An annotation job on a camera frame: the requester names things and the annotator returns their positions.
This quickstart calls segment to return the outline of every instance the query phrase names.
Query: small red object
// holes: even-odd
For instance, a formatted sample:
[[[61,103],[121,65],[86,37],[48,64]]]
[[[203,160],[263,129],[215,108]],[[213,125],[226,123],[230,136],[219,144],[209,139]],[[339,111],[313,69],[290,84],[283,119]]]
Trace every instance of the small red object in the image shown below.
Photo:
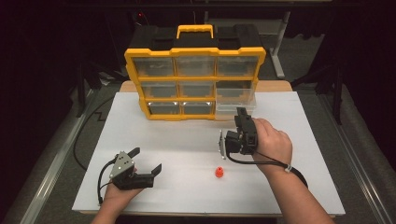
[[[224,170],[222,169],[221,166],[219,166],[219,167],[216,169],[215,175],[216,175],[218,178],[220,178],[220,177],[222,177],[222,176],[224,175]]]

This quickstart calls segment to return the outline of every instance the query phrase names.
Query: yellow handle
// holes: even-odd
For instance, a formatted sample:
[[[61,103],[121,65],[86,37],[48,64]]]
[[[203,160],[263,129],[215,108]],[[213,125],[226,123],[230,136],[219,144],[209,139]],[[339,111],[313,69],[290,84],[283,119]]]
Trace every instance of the yellow handle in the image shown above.
[[[210,32],[210,37],[213,38],[213,26],[210,24],[205,25],[179,25],[177,28],[178,39],[181,32]]]

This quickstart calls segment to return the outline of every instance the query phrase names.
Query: white tabletop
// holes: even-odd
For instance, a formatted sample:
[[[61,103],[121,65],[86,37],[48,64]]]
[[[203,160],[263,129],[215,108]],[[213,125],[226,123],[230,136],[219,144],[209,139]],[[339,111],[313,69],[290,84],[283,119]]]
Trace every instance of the white tabletop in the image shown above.
[[[318,144],[296,92],[257,92],[255,118],[266,118],[293,143],[292,165],[308,182],[309,189],[330,215],[343,215],[341,204]],[[219,152],[219,130],[235,129],[232,121],[191,119],[147,120],[135,92],[117,93],[73,210],[99,209],[96,185],[102,167],[120,151],[140,147],[134,157],[139,174],[158,164],[162,172],[154,187],[135,197],[125,213],[175,216],[277,216],[281,215],[265,176],[255,165],[224,161]],[[240,160],[250,156],[233,154]],[[218,166],[222,178],[215,177]],[[108,181],[111,166],[103,183]]]

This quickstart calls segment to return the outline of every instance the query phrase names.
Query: person's right hand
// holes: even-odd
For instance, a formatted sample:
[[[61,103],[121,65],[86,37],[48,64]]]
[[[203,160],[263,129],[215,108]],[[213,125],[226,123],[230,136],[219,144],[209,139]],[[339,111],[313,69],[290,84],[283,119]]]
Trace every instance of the person's right hand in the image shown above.
[[[291,163],[292,144],[289,136],[275,129],[266,119],[253,119],[256,125],[259,144],[257,151],[252,155],[254,161],[271,161],[263,155],[281,161],[285,164]],[[277,172],[285,172],[285,168],[275,165],[258,165],[259,169],[267,178]]]

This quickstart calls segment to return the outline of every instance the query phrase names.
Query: yellow tool organizer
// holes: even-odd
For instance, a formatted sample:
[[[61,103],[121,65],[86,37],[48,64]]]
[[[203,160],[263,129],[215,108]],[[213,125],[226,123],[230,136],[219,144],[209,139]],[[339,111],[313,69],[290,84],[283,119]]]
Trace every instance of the yellow tool organizer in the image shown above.
[[[265,58],[253,25],[140,26],[125,52],[126,69],[148,119],[233,119],[251,112]]]

